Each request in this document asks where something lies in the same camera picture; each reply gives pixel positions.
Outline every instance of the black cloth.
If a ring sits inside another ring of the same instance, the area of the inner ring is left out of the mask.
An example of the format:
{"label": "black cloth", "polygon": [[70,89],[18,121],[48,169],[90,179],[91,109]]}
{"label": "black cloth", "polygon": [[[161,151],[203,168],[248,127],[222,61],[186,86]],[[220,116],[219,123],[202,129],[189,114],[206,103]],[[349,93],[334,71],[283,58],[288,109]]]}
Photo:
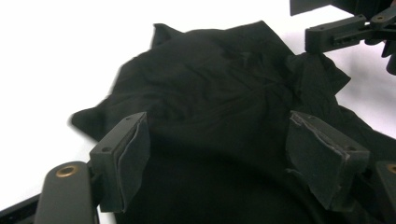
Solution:
{"label": "black cloth", "polygon": [[347,75],[322,54],[294,55],[263,21],[155,27],[152,48],[122,66],[112,93],[72,118],[99,141],[124,117],[148,112],[151,157],[118,223],[358,221],[325,211],[287,172],[285,154],[291,110],[370,145],[361,132],[371,128],[334,97]]}

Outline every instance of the white background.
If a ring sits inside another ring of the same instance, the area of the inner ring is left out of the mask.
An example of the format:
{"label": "white background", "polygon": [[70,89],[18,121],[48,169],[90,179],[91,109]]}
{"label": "white background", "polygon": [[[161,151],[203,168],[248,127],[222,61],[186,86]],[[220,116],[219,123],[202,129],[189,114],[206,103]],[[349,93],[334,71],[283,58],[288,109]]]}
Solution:
{"label": "white background", "polygon": [[[39,193],[51,168],[88,161],[94,142],[68,120],[103,100],[119,67],[149,49],[153,23],[186,32],[265,21],[300,54],[305,28],[350,16],[325,7],[290,17],[289,8],[288,0],[1,1],[0,210]],[[352,77],[339,103],[396,138],[396,77],[382,48],[326,55]]]}

